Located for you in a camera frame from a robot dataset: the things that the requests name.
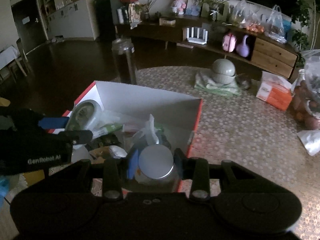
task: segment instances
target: white tablecloth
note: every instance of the white tablecloth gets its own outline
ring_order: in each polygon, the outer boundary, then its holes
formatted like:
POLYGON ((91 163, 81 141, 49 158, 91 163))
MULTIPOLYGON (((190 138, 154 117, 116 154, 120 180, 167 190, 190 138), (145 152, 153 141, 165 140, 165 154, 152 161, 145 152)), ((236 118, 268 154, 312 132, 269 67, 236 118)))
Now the white tablecloth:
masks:
POLYGON ((7 66, 15 58, 18 58, 19 52, 14 46, 10 46, 0 53, 0 69, 7 66))

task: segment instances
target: pink bag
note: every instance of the pink bag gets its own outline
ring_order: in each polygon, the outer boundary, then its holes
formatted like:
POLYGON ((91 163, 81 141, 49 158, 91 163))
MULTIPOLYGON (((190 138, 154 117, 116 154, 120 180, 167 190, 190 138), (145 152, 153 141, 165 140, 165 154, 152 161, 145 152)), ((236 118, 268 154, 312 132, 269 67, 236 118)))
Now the pink bag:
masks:
POLYGON ((232 33, 228 33, 223 37, 222 49, 228 52, 233 52, 236 47, 236 37, 232 33))

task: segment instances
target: round table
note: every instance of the round table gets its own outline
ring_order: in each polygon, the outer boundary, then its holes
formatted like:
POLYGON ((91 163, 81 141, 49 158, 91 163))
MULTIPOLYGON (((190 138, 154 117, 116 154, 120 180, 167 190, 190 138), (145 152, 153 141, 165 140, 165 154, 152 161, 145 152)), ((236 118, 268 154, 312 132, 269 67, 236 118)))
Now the round table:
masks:
MULTIPOLYGON (((220 164, 232 160, 294 192, 303 213, 294 232, 301 239, 320 236, 320 154, 309 156, 297 137, 301 127, 288 112, 255 97, 256 91, 226 98, 194 89, 200 68, 166 66, 138 71, 141 86, 185 93, 203 99, 202 114, 189 157, 220 164)), ((191 180, 180 190, 189 193, 191 180)), ((99 191, 96 185, 93 191, 99 191)), ((211 180, 211 195, 220 192, 211 180)))

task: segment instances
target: black refrigerator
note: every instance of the black refrigerator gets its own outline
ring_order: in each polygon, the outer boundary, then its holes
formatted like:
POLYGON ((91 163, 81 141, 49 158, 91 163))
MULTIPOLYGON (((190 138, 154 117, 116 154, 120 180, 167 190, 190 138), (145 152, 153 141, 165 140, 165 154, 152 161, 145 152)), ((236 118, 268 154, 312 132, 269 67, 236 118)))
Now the black refrigerator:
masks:
POLYGON ((119 23, 117 9, 123 4, 120 0, 94 0, 100 41, 113 41, 116 39, 115 24, 119 23))

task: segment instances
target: chair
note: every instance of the chair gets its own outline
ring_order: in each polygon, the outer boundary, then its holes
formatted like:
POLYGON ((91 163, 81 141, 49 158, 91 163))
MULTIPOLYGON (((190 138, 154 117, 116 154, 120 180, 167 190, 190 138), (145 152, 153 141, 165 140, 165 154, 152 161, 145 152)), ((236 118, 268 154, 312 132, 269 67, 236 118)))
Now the chair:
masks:
POLYGON ((24 69, 22 68, 22 66, 20 64, 20 61, 23 62, 23 64, 25 65, 26 70, 27 70, 28 73, 32 72, 31 66, 30 66, 29 61, 27 59, 27 55, 25 54, 23 46, 22 46, 21 38, 19 38, 16 43, 17 43, 17 47, 18 47, 18 51, 19 51, 20 55, 19 55, 19 57, 17 59, 15 59, 14 62, 12 62, 11 64, 9 64, 7 66, 15 83, 17 82, 17 75, 14 72, 14 67, 16 65, 20 68, 20 70, 22 71, 23 75, 27 76, 26 72, 24 71, 24 69))

